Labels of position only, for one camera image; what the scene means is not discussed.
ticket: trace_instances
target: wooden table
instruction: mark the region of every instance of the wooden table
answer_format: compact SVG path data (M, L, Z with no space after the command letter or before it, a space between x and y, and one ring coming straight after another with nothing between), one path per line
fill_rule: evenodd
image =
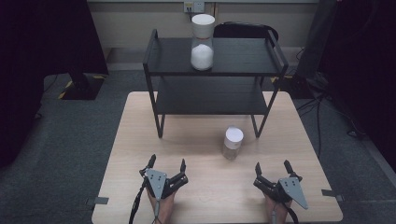
M272 95L263 94L265 99ZM300 222L342 219L335 198L322 195L322 189L331 187L287 93L278 93L260 138L249 115L169 115L163 138L158 138L153 120L149 94L130 93L99 192L99 197L109 198L108 204L95 206L93 223L128 223L143 180L138 171L152 154L157 155L154 169L168 176L177 174L181 160L186 160L189 183L177 192L172 223L268 222L262 192L253 186L254 168L259 161L262 175L276 182L289 176L284 160L303 177L309 209L292 204ZM229 125L245 135L235 161L220 153ZM144 192L134 223L151 223L153 218Z

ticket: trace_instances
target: wall socket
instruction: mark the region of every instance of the wall socket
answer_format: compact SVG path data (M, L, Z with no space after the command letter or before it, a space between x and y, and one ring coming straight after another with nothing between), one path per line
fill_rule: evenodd
M204 13L205 2L184 2L184 12Z

